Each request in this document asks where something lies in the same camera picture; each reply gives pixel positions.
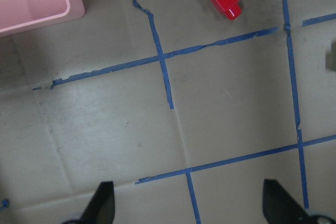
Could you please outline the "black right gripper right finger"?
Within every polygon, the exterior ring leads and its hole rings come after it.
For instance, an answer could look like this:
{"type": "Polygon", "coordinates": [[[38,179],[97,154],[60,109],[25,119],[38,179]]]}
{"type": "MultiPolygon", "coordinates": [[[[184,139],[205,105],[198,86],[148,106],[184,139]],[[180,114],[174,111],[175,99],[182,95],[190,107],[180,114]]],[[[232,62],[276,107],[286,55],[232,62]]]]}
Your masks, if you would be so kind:
{"type": "Polygon", "coordinates": [[[268,223],[303,223],[305,210],[275,179],[265,179],[262,191],[263,215],[268,223]]]}

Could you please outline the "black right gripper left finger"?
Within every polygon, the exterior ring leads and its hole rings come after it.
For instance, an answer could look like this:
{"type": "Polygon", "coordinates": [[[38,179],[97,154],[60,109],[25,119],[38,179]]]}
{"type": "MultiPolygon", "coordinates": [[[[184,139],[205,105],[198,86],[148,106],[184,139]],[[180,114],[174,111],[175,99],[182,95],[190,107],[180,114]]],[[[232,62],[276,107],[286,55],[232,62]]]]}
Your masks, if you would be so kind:
{"type": "Polygon", "coordinates": [[[113,181],[101,182],[86,206],[79,223],[111,224],[115,217],[113,181]]]}

